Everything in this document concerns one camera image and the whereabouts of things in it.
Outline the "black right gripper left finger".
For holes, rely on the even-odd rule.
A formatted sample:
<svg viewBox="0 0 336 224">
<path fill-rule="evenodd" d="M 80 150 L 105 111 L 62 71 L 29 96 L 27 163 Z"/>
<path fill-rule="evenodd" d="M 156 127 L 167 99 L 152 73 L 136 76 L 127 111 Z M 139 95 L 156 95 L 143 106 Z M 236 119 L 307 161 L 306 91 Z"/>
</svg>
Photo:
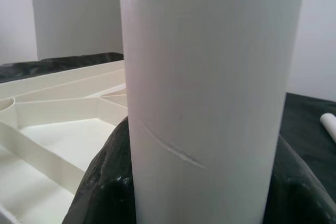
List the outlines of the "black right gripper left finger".
<svg viewBox="0 0 336 224">
<path fill-rule="evenodd" d="M 128 118 L 90 162 L 65 223 L 136 223 Z"/>
</svg>

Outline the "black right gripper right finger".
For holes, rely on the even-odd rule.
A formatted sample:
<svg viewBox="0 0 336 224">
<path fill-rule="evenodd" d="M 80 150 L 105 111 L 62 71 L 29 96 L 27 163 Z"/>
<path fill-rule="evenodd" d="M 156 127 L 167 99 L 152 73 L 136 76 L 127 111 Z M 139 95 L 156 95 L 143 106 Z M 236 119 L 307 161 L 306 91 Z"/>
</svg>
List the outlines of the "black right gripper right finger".
<svg viewBox="0 0 336 224">
<path fill-rule="evenodd" d="M 335 202 L 280 135 L 263 223 L 335 223 Z"/>
</svg>

